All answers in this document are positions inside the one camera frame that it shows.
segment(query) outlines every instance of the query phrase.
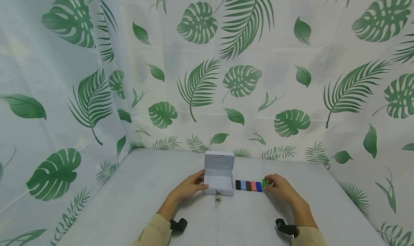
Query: green block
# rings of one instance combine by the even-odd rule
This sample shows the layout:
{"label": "green block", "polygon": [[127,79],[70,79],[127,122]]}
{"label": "green block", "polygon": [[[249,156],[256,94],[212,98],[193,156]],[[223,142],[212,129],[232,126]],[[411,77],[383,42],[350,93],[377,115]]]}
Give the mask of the green block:
{"label": "green block", "polygon": [[265,179],[262,180],[262,188],[269,186]]}

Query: curtain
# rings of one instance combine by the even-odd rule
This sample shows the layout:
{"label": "curtain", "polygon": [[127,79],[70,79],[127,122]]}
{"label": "curtain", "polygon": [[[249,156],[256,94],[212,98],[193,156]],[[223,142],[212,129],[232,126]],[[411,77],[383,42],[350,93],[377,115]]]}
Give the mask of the curtain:
{"label": "curtain", "polygon": [[1,0],[0,245],[55,245],[141,147],[320,164],[414,243],[413,4]]}

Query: open box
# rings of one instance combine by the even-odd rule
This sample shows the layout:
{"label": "open box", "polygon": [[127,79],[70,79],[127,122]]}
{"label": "open box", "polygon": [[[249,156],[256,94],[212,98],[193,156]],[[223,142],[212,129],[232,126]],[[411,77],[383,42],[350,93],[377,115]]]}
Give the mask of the open box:
{"label": "open box", "polygon": [[234,153],[225,151],[207,151],[204,156],[204,184],[209,188],[205,194],[234,195],[233,183]]}

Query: sleeve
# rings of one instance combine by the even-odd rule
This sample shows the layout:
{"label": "sleeve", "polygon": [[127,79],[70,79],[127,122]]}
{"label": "sleeve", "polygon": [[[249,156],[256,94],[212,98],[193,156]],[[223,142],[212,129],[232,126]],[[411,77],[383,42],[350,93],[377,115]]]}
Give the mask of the sleeve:
{"label": "sleeve", "polygon": [[292,246],[327,246],[323,234],[313,227],[298,227],[299,235],[292,239]]}
{"label": "sleeve", "polygon": [[170,222],[156,214],[132,246],[167,246],[171,238],[170,227]]}

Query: person's left hand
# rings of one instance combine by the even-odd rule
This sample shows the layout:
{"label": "person's left hand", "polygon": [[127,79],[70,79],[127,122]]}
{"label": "person's left hand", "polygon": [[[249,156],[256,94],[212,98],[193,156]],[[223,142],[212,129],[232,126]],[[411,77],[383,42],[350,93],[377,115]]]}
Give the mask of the person's left hand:
{"label": "person's left hand", "polygon": [[204,181],[204,178],[201,176],[204,175],[205,170],[200,170],[199,172],[188,176],[180,185],[178,185],[174,190],[170,192],[170,196],[175,199],[182,201],[184,199],[189,199],[194,196],[197,191],[202,191],[208,189],[207,184],[200,184]]}

